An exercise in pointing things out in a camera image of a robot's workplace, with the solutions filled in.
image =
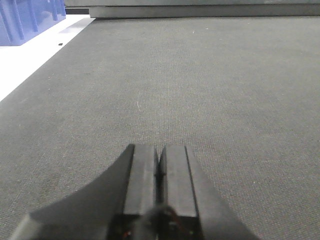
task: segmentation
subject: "gray carpet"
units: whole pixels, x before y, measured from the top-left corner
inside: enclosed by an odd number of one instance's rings
[[[190,145],[259,237],[319,239],[319,39],[319,17],[94,21],[0,103],[0,239],[128,143]]]

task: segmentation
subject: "blue crate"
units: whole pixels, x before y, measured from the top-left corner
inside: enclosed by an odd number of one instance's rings
[[[0,46],[19,46],[66,18],[64,0],[0,0]]]

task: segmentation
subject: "white surface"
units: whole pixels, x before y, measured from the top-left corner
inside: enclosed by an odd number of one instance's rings
[[[93,20],[89,15],[67,15],[21,46],[0,46],[0,101]]]

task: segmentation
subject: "white floor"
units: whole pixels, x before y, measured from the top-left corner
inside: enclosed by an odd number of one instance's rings
[[[21,46],[0,46],[0,101],[93,20],[89,15],[67,15]]]

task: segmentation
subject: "blue plastic bin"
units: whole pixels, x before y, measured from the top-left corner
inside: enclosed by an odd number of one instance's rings
[[[0,46],[19,46],[66,18],[64,0],[0,0]]]

